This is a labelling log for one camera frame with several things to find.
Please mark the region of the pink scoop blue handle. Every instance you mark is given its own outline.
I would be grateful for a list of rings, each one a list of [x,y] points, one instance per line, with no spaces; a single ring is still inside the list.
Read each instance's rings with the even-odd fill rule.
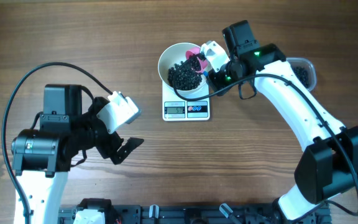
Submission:
[[[201,47],[192,47],[185,52],[186,62],[196,73],[204,73],[208,66],[208,61],[201,53]]]

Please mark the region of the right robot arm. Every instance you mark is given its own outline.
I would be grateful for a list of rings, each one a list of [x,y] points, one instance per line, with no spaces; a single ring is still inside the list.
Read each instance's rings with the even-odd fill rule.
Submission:
[[[214,41],[201,46],[215,94],[249,83],[274,105],[303,152],[294,186],[277,201],[282,220],[300,221],[350,189],[358,203],[358,126],[347,128],[328,113],[296,77],[285,54],[275,44],[260,45],[247,21],[226,27],[223,37],[225,47]]]

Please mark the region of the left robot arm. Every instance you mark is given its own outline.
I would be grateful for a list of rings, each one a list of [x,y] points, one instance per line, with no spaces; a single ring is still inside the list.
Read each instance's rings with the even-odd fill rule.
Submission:
[[[44,109],[36,116],[39,129],[21,131],[12,141],[12,168],[24,191],[16,197],[15,223],[23,222],[23,203],[29,205],[31,223],[58,223],[58,209],[74,167],[71,160],[79,152],[96,148],[115,165],[143,143],[141,138],[123,140],[117,129],[133,122],[141,110],[128,96],[113,92],[107,98],[94,97],[82,112],[82,85],[48,84],[44,89]]]

